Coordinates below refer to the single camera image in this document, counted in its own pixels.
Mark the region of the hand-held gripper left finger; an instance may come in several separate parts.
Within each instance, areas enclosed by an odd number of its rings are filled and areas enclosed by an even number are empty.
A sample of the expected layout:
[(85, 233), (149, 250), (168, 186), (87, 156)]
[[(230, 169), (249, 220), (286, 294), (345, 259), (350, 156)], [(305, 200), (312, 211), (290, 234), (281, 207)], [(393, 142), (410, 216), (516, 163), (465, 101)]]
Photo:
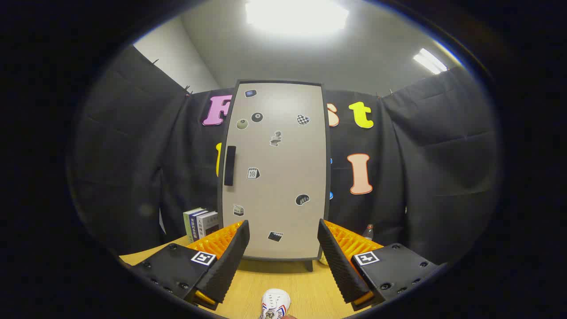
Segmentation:
[(249, 239), (249, 222), (241, 220), (192, 244), (164, 246), (129, 270), (168, 295), (215, 310), (229, 291)]

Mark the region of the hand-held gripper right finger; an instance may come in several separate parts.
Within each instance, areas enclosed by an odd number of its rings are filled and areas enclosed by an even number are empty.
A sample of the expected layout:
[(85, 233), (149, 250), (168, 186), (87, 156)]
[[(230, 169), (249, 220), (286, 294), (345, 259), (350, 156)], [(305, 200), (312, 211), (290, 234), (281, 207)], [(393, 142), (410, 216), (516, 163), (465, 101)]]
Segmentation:
[(402, 244), (380, 245), (321, 219), (317, 238), (335, 283), (355, 311), (384, 306), (432, 282), (439, 266)]

